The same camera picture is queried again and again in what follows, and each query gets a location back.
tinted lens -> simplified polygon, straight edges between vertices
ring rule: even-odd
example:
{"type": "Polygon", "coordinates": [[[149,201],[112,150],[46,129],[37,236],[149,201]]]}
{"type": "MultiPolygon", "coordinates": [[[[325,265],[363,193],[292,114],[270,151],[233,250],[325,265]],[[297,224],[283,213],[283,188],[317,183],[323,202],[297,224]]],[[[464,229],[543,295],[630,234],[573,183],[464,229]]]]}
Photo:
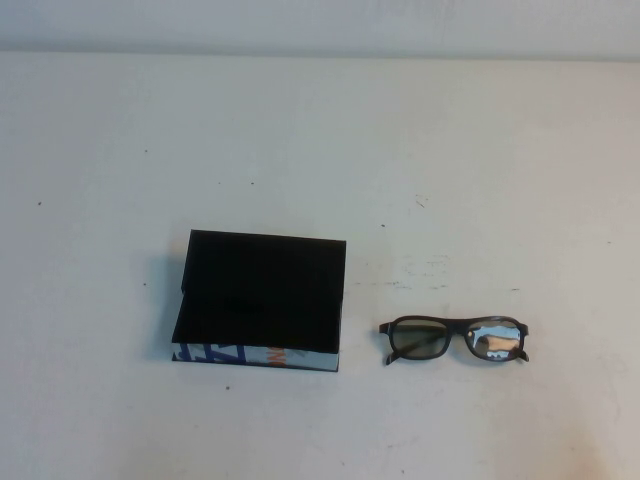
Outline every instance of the tinted lens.
{"type": "Polygon", "coordinates": [[[481,357],[506,361],[518,356],[520,330],[508,320],[474,323],[467,332],[469,347],[481,357]]]}
{"type": "Polygon", "coordinates": [[[401,357],[422,360],[442,352],[447,328],[431,320],[403,320],[393,329],[391,340],[401,357]]]}

black box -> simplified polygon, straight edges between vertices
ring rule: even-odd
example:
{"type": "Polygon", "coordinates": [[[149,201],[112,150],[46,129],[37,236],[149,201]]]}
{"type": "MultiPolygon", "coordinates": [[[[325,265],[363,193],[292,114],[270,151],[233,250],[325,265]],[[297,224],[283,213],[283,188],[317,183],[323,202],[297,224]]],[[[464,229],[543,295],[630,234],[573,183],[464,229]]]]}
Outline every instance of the black box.
{"type": "Polygon", "coordinates": [[[193,230],[173,359],[337,371],[346,245],[193,230]]]}

white wall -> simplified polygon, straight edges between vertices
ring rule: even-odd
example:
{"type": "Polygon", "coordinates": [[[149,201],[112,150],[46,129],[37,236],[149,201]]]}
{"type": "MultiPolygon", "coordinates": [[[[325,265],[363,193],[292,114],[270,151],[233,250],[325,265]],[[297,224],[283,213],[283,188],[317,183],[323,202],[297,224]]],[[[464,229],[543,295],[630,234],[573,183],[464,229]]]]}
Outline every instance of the white wall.
{"type": "Polygon", "coordinates": [[[640,58],[636,0],[0,0],[0,48],[640,58]]]}

glasses frame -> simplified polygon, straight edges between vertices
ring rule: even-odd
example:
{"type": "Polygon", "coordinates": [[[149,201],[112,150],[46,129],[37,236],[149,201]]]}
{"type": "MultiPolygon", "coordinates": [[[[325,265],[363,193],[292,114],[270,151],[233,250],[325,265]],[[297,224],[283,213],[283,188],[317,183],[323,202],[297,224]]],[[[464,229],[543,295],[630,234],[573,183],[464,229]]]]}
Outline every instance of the glasses frame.
{"type": "Polygon", "coordinates": [[[393,322],[383,323],[379,327],[379,332],[389,336],[389,343],[391,344],[391,349],[393,350],[393,352],[389,354],[389,356],[387,357],[385,365],[389,365],[390,363],[396,361],[398,358],[404,358],[407,360],[432,360],[434,358],[441,357],[442,355],[445,354],[445,352],[449,348],[449,345],[451,344],[451,339],[453,338],[454,335],[462,335],[464,337],[465,343],[467,344],[467,347],[469,348],[469,351],[471,351],[471,353],[474,356],[482,360],[485,360],[487,362],[504,363],[504,362],[510,362],[512,360],[517,360],[517,359],[524,360],[525,362],[529,361],[529,355],[527,355],[524,351],[524,337],[529,335],[529,327],[526,326],[524,323],[520,323],[515,318],[511,318],[511,317],[492,316],[492,317],[478,317],[478,318],[467,318],[467,319],[450,319],[450,318],[438,318],[438,317],[425,317],[422,315],[406,315],[404,317],[395,319],[393,322]],[[431,322],[439,323],[444,327],[446,327],[447,337],[445,339],[445,343],[444,343],[444,347],[442,348],[442,351],[434,355],[429,355],[419,359],[407,357],[406,353],[403,353],[402,349],[397,348],[395,343],[393,342],[393,332],[396,326],[400,322],[405,320],[428,320],[431,322]],[[487,322],[487,321],[508,321],[513,323],[518,328],[518,330],[520,331],[520,344],[518,345],[518,350],[516,352],[516,355],[514,355],[512,358],[501,359],[501,358],[484,357],[476,353],[476,351],[473,349],[473,346],[471,345],[471,338],[468,335],[469,329],[471,325],[475,323],[487,322]]]}

box lid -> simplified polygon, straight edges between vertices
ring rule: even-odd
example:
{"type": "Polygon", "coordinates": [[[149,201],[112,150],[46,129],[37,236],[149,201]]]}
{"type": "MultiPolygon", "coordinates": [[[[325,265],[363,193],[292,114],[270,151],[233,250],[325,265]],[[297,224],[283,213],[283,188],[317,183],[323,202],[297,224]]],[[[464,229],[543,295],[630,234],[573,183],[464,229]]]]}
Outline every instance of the box lid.
{"type": "Polygon", "coordinates": [[[337,353],[346,242],[191,232],[174,343],[337,353]]]}

